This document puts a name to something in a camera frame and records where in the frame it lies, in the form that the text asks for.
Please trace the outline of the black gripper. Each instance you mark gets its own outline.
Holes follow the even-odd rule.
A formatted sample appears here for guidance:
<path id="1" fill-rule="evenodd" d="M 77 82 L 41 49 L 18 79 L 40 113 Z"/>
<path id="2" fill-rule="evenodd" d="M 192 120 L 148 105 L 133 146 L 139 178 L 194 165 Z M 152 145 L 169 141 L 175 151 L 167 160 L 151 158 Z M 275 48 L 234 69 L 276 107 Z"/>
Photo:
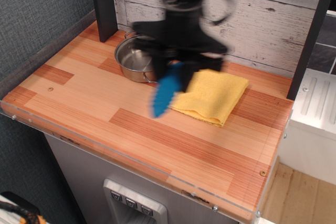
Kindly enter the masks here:
<path id="1" fill-rule="evenodd" d="M 183 92 L 200 69 L 220 71 L 221 57 L 210 58 L 205 54 L 224 55 L 228 49 L 201 29 L 201 15 L 200 6 L 166 9 L 163 20 L 133 23 L 135 32 L 142 36 L 136 45 L 152 57 L 157 82 L 165 76 L 168 64 L 173 60 L 182 62 L 180 80 Z"/>

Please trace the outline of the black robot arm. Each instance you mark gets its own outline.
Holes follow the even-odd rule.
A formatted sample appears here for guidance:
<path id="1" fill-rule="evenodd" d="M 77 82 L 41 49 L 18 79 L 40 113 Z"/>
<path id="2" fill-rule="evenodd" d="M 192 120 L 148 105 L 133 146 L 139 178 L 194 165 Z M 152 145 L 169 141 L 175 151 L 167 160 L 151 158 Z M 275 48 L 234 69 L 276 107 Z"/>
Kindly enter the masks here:
<path id="1" fill-rule="evenodd" d="M 168 62 L 183 63 L 179 72 L 182 91 L 186 91 L 193 74 L 201 69 L 220 71 L 222 60 L 205 57 L 205 53 L 223 55 L 227 47 L 205 34 L 200 27 L 203 0 L 162 0 L 165 18 L 160 21 L 135 22 L 132 27 L 145 40 L 136 45 L 152 57 L 158 80 L 168 70 Z"/>

